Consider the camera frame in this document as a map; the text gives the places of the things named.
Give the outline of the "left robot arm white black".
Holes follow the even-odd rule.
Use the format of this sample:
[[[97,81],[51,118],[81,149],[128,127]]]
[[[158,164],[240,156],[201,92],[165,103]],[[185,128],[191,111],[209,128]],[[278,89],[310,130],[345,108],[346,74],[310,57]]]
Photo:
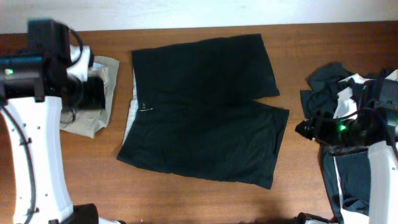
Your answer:
[[[76,32],[51,19],[28,23],[27,47],[1,57],[1,114],[16,181],[14,223],[104,223],[92,203],[74,205],[63,171],[60,129],[107,126],[118,73]]]

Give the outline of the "black shorts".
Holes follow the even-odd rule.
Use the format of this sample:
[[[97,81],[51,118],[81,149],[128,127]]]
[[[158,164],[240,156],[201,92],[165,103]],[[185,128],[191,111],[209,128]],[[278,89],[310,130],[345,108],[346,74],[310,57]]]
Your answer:
[[[199,179],[272,187],[289,111],[260,34],[132,51],[137,109],[118,160]]]

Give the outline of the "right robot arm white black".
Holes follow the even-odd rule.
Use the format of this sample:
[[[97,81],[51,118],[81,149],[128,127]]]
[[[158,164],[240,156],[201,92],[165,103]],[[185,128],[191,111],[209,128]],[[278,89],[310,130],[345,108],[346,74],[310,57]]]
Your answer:
[[[350,78],[302,91],[295,130],[320,145],[336,223],[397,223],[397,82]]]

